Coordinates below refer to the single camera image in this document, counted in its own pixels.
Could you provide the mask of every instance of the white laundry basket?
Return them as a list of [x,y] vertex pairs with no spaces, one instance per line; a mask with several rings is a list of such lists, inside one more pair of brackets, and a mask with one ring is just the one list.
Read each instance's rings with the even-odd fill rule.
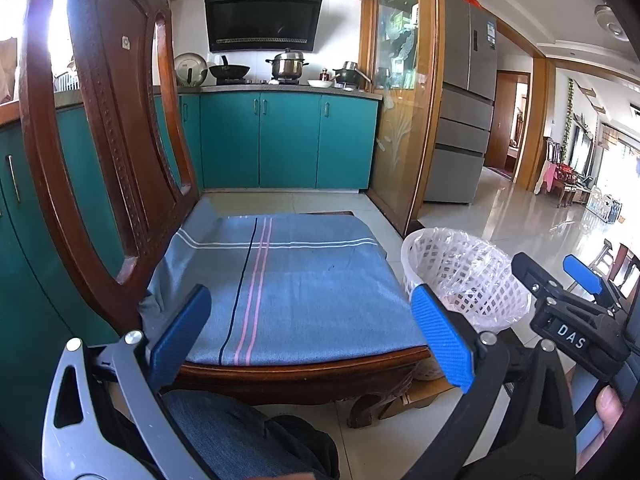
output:
[[[511,273],[511,258],[464,231],[421,229],[408,235],[400,254],[409,298],[427,283],[446,308],[460,312],[476,332],[500,332],[521,319],[531,295]],[[434,358],[418,366],[417,378],[442,377]]]

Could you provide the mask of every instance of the stainless steel refrigerator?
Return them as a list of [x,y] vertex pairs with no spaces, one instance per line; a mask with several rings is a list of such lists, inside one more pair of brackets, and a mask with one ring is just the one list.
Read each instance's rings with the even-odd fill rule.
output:
[[444,84],[424,199],[473,202],[494,114],[496,19],[464,0],[445,0]]

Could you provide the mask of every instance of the doorway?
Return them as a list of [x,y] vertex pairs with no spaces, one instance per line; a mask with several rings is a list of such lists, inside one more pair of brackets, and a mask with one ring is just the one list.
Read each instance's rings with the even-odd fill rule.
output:
[[528,72],[497,72],[494,118],[484,165],[509,180],[513,180],[522,151],[529,110],[529,80]]

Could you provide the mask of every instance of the blue striped cloth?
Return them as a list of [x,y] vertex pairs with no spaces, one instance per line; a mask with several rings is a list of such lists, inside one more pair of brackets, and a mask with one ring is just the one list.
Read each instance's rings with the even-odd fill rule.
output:
[[212,309],[191,362],[309,364],[425,344],[382,247],[353,216],[220,218],[202,199],[154,272],[145,331],[199,283]]

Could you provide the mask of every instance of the human hand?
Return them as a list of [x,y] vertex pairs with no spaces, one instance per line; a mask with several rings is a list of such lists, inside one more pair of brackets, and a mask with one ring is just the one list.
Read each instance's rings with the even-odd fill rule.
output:
[[600,446],[602,446],[602,443],[616,425],[620,415],[622,415],[622,411],[623,407],[618,394],[611,386],[603,388],[596,398],[596,412],[602,421],[602,431],[593,439],[593,442],[583,450],[583,452],[578,454],[576,459],[576,471],[580,471],[596,451],[600,449]]

